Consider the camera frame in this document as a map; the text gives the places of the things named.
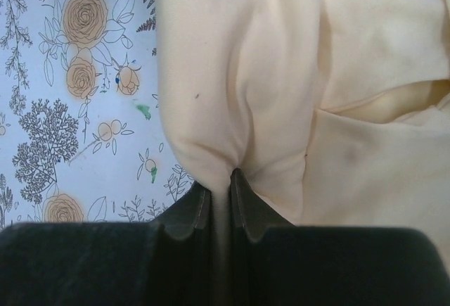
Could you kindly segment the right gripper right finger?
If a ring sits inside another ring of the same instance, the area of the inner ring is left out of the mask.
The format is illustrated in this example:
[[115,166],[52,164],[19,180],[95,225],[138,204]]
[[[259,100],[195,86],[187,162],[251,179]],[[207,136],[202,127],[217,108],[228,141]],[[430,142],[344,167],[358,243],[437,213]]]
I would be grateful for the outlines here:
[[449,275],[420,231],[296,227],[241,170],[229,195],[235,305],[449,304]]

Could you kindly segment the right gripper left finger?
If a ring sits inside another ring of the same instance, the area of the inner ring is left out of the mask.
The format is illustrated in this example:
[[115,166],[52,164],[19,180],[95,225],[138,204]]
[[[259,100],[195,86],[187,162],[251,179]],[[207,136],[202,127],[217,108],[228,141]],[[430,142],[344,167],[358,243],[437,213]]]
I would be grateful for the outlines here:
[[149,222],[18,223],[1,232],[2,305],[206,305],[211,194]]

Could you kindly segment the beige t shirt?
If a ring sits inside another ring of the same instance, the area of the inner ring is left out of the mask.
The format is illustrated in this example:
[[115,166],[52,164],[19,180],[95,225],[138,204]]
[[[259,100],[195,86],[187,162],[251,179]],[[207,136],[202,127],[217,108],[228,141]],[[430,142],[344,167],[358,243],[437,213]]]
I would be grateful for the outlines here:
[[241,168],[293,224],[424,231],[449,258],[449,0],[156,0],[159,107],[229,256]]

